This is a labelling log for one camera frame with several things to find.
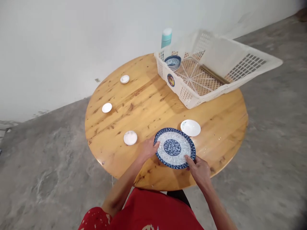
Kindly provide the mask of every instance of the red shirt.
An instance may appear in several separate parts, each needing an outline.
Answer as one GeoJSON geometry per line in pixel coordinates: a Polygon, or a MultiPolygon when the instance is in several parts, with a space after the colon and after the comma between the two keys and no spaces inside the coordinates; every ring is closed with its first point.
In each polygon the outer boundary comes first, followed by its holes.
{"type": "Polygon", "coordinates": [[[112,218],[102,208],[90,209],[79,230],[203,229],[193,211],[182,201],[161,192],[135,188],[125,207],[112,218]]]}

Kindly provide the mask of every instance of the plastic basket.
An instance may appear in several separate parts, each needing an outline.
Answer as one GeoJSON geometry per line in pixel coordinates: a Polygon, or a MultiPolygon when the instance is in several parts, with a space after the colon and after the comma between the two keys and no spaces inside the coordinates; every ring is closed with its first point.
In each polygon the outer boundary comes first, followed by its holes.
{"type": "Polygon", "coordinates": [[[282,64],[282,60],[272,55],[206,30],[198,30],[155,52],[154,56],[159,75],[188,109],[229,93],[282,64]],[[175,72],[164,62],[171,55],[182,59],[175,72]],[[217,81],[202,65],[229,84],[217,81]]]}

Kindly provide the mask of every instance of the gray floor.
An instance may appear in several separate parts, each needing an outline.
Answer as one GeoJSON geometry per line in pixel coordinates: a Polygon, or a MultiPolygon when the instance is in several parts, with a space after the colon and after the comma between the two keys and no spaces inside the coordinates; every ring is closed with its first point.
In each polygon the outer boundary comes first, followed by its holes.
{"type": "MultiPolygon", "coordinates": [[[[238,39],[284,64],[241,87],[249,126],[213,184],[239,229],[298,229],[307,182],[307,24],[294,17],[238,39]]],[[[0,229],[77,229],[101,205],[112,177],[84,134],[89,99],[20,124],[0,156],[0,229]]],[[[197,187],[185,190],[197,219],[215,229],[197,187]]]]}

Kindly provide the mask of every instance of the bottle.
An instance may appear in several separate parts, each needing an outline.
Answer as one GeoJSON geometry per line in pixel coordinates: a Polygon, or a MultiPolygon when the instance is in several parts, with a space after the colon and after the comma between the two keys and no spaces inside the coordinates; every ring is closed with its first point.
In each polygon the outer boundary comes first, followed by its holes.
{"type": "Polygon", "coordinates": [[[172,41],[172,28],[166,28],[162,33],[161,48],[168,46],[172,41]]]}

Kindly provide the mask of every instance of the white wall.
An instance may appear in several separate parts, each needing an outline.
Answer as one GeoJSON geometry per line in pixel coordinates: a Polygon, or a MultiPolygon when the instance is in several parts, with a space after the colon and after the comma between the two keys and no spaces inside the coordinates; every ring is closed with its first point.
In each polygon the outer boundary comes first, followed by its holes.
{"type": "Polygon", "coordinates": [[[90,96],[125,62],[198,28],[236,38],[301,0],[0,1],[0,121],[23,122],[90,96]]]}

